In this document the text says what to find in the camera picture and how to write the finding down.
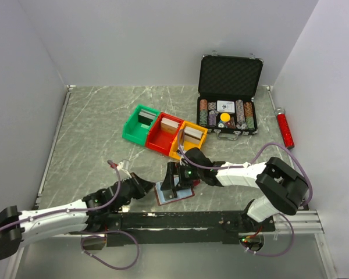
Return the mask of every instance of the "gray marble surface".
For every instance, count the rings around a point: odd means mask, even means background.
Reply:
[[[122,138],[125,121],[141,103],[179,118],[195,122],[196,86],[151,87],[76,87],[67,104],[40,208],[63,205],[80,199],[116,181],[106,161],[131,161],[131,171],[150,181],[164,179],[170,159]],[[221,141],[209,134],[202,151],[211,160],[244,163],[251,160],[267,142],[283,143],[265,88],[255,96],[258,134],[239,136],[237,141]],[[257,162],[271,156],[288,156],[275,146],[265,149]],[[195,187],[195,196],[158,206],[151,191],[145,198],[133,200],[124,210],[131,212],[242,210],[247,203],[262,195],[259,189],[243,186],[211,187],[204,183]]]

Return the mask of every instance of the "poker chip case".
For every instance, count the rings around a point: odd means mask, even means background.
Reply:
[[[242,100],[244,104],[252,104],[253,112],[253,128],[230,128],[230,127],[211,127],[209,122],[202,126],[207,128],[209,132],[217,133],[218,138],[222,138],[222,134],[226,138],[236,140],[238,135],[253,135],[258,131],[256,111],[254,105],[254,96],[261,75],[263,60],[250,57],[220,56],[220,55],[204,55],[201,62],[200,77],[197,99],[197,124],[200,125],[201,100],[207,103],[217,101],[232,101],[234,104],[237,100]],[[230,113],[237,123],[237,111]],[[216,117],[216,123],[220,122],[220,115]]]

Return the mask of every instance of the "white enclosure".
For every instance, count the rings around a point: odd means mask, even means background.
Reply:
[[[349,278],[349,1],[321,0],[274,86],[314,185],[340,278]]]
[[[349,0],[0,0],[0,209],[33,205],[66,85],[197,84],[215,49],[265,61],[349,278]]]
[[[203,54],[254,53],[273,84],[318,0],[19,0],[66,84],[197,84]]]

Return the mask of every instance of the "purple cable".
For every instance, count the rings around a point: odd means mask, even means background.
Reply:
[[[58,209],[58,210],[54,210],[54,211],[50,211],[50,212],[46,212],[46,213],[43,213],[43,214],[39,214],[39,215],[35,215],[35,216],[31,216],[31,217],[28,217],[28,218],[25,218],[25,219],[22,219],[22,220],[18,220],[18,221],[15,221],[15,222],[12,222],[12,223],[9,223],[5,226],[2,226],[0,227],[0,232],[3,231],[3,230],[6,230],[7,228],[10,228],[10,227],[14,227],[16,225],[19,225],[19,224],[22,224],[22,223],[25,223],[25,222],[28,222],[28,221],[33,221],[33,220],[36,220],[36,219],[39,219],[39,218],[42,218],[42,217],[46,217],[46,216],[49,216],[49,215],[53,215],[53,214],[58,214],[58,213],[69,213],[69,212],[86,212],[86,211],[96,211],[96,210],[100,210],[100,209],[103,209],[107,206],[109,206],[116,198],[117,198],[117,195],[120,191],[120,187],[121,187],[121,179],[120,179],[120,174],[119,174],[119,171],[117,170],[115,164],[111,161],[111,160],[108,160],[107,161],[108,164],[115,170],[116,172],[116,176],[117,176],[117,188],[116,188],[116,192],[114,194],[114,196],[111,198],[111,200],[109,200],[107,203],[105,203],[104,205],[101,205],[101,206],[97,206],[95,208],[72,208],[72,209]],[[104,265],[108,266],[108,267],[111,267],[112,269],[118,269],[118,270],[124,270],[124,269],[129,269],[131,266],[133,266],[137,259],[138,259],[138,256],[140,255],[140,249],[138,247],[138,242],[137,240],[132,236],[130,235],[129,233],[126,233],[125,231],[107,231],[107,232],[97,232],[97,233],[90,233],[90,232],[85,232],[85,233],[88,233],[88,234],[109,234],[109,233],[121,233],[121,234],[125,234],[127,235],[128,237],[130,237],[131,239],[133,239],[133,242],[137,245],[137,256],[136,256],[136,259],[133,261],[133,263],[131,263],[129,266],[126,266],[126,267],[113,267],[113,266],[110,266],[109,264],[103,262],[101,259],[97,258],[94,256],[94,258],[96,260],[98,260],[99,262],[103,263]]]
[[[178,144],[178,148],[179,148],[179,151],[182,155],[182,157],[185,158],[186,161],[188,161],[191,165],[195,166],[195,167],[199,167],[201,169],[205,169],[205,170],[226,170],[226,169],[240,169],[244,166],[230,166],[230,167],[206,167],[206,166],[201,166],[200,164],[196,164],[194,162],[192,162],[184,153],[184,151],[182,150],[182,147],[181,147],[181,144],[183,144],[183,140],[184,138],[181,140],[181,135],[182,133],[184,132],[184,130],[180,130],[178,135],[177,135],[177,144]],[[261,149],[260,151],[256,154],[256,156],[252,159],[252,161],[250,161],[251,164],[254,164],[256,162],[256,160],[260,157],[261,153],[265,150],[265,148],[267,148],[269,145],[275,145],[275,146],[278,146],[279,148],[281,148],[282,150],[284,150],[288,155],[289,157],[292,158],[292,160],[295,162],[296,166],[298,167],[298,169],[300,170],[300,172],[302,173],[302,176],[304,176],[307,184],[308,184],[308,188],[309,188],[309,197],[306,201],[304,201],[301,206],[304,206],[304,205],[307,205],[312,197],[313,197],[313,187],[312,187],[312,184],[309,180],[309,177],[308,175],[306,174],[306,172],[304,171],[304,169],[302,168],[302,166],[300,165],[300,163],[298,162],[298,160],[296,159],[296,157],[286,148],[284,147],[282,144],[278,144],[276,142],[269,142],[267,144],[265,144]]]
[[[295,241],[295,232],[294,232],[294,229],[293,229],[293,226],[291,224],[291,222],[289,221],[289,219],[281,214],[281,213],[278,213],[279,215],[281,215],[281,217],[285,218],[286,221],[288,222],[288,224],[290,225],[290,228],[291,228],[291,232],[292,232],[292,235],[291,235],[291,241],[290,241],[290,244],[288,245],[288,247],[280,252],[280,253],[277,253],[277,254],[264,254],[264,253],[257,253],[257,252],[253,252],[251,250],[247,250],[248,253],[251,253],[251,254],[254,254],[254,255],[257,255],[257,256],[263,256],[263,257],[279,257],[279,256],[283,256],[284,254],[286,254],[289,250],[291,250],[292,246],[293,246],[293,243]]]
[[[99,239],[105,239],[104,237],[101,237],[99,235],[90,235],[88,237],[85,237],[81,240],[80,242],[80,246],[81,246],[81,249],[83,250],[83,253],[87,254],[88,256],[91,256],[93,259],[99,261],[100,263],[102,263],[103,265],[111,268],[111,269],[115,269],[115,270],[126,270],[126,269],[129,269],[131,268],[132,266],[135,265],[135,263],[137,263],[138,261],[138,257],[140,256],[140,246],[138,245],[138,242],[137,240],[129,233],[125,232],[125,231],[106,231],[106,232],[103,232],[102,234],[114,234],[114,233],[118,233],[118,234],[124,234],[126,236],[128,236],[130,239],[133,240],[134,244],[136,245],[136,248],[137,248],[137,254],[136,254],[136,258],[134,258],[133,262],[130,263],[128,266],[124,266],[124,267],[117,267],[117,266],[112,266],[111,264],[108,264],[107,262],[101,260],[99,257],[93,255],[92,253],[89,253],[88,251],[86,251],[84,248],[83,248],[83,243],[85,240],[87,239],[90,239],[90,238],[99,238]],[[100,232],[92,232],[90,234],[101,234]]]

